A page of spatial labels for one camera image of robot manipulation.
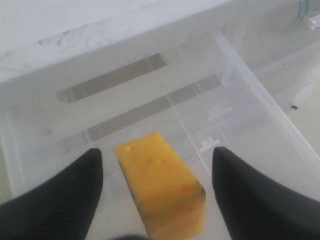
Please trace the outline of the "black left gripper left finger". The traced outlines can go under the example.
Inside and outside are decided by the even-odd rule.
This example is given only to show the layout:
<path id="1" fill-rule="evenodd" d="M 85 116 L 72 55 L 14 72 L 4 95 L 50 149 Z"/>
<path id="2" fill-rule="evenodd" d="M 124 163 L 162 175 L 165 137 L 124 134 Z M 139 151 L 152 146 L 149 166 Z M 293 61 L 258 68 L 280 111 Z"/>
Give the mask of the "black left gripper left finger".
<path id="1" fill-rule="evenodd" d="M 72 164 L 0 205 L 2 240 L 84 240 L 103 188 L 103 159 L 91 148 Z"/>

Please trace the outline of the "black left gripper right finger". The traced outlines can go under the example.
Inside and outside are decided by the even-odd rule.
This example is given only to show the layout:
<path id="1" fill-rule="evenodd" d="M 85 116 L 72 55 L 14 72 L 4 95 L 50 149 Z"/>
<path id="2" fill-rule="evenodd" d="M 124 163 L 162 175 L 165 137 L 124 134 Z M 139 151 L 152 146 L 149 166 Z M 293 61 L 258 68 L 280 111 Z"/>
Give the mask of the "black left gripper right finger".
<path id="1" fill-rule="evenodd" d="M 318 240 L 320 203 L 267 177 L 226 147 L 212 154 L 212 188 L 233 240 Z"/>

